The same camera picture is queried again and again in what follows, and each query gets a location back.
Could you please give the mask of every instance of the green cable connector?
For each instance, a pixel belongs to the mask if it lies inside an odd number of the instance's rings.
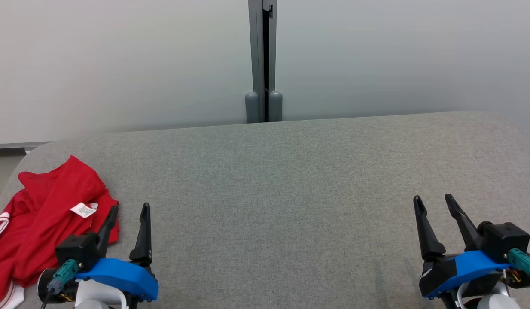
[[[516,248],[511,249],[507,254],[507,260],[530,276],[530,256],[526,253]]]
[[[48,293],[51,292],[53,295],[59,294],[68,280],[76,276],[78,270],[78,262],[72,259],[67,260],[55,271],[53,279],[47,284]]]

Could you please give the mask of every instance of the floor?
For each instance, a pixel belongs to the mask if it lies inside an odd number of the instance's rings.
[[[0,149],[0,194],[24,155],[23,149]]]

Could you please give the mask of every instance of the care label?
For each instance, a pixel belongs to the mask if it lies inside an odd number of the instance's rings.
[[[97,211],[96,209],[89,208],[84,203],[79,203],[78,205],[72,207],[70,210],[84,219],[91,216],[95,211]]]

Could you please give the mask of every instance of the white panel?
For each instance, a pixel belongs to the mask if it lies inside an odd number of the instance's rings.
[[[247,0],[0,0],[0,144],[244,123]]]
[[[530,131],[530,0],[278,0],[284,120],[486,110]]]

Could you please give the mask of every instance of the red shirt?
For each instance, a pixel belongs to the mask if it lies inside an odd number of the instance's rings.
[[[98,174],[74,156],[49,173],[21,172],[19,180],[25,188],[13,196],[0,215],[2,308],[18,305],[18,299],[16,304],[13,299],[20,287],[35,284],[45,268],[59,266],[55,247],[67,236],[98,232],[110,208],[118,204]],[[97,211],[84,219],[70,210],[80,202],[89,207],[96,202]],[[118,221],[110,232],[109,244],[116,241]]]

